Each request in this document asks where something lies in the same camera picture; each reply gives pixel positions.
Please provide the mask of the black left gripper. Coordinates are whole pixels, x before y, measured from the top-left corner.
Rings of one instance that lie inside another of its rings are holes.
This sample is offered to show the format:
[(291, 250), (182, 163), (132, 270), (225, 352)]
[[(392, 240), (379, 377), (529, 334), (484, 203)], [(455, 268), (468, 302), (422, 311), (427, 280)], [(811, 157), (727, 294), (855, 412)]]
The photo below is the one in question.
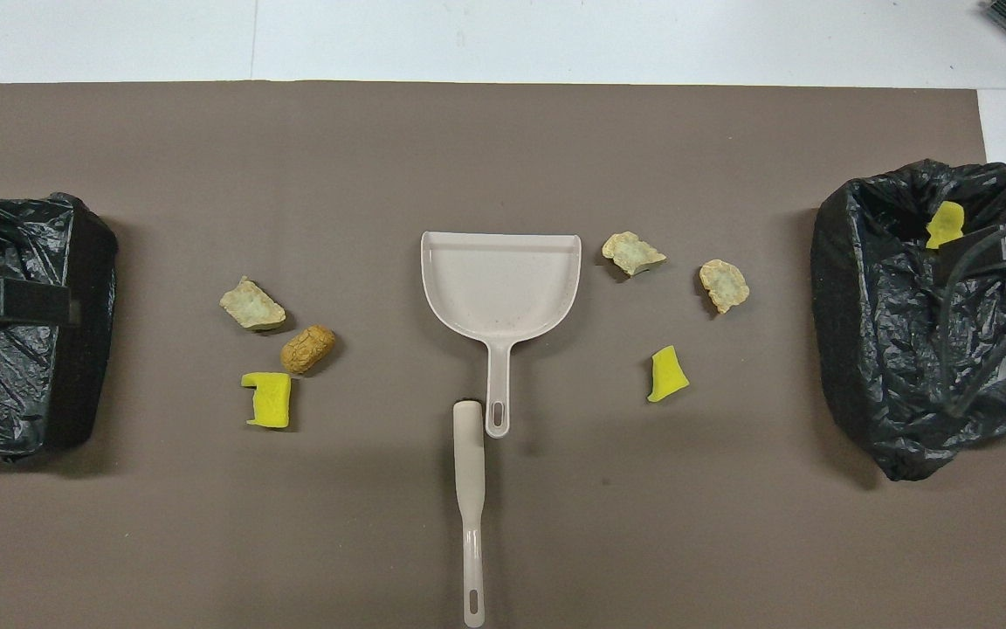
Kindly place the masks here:
[(79, 303), (69, 287), (0, 278), (0, 328), (79, 325)]

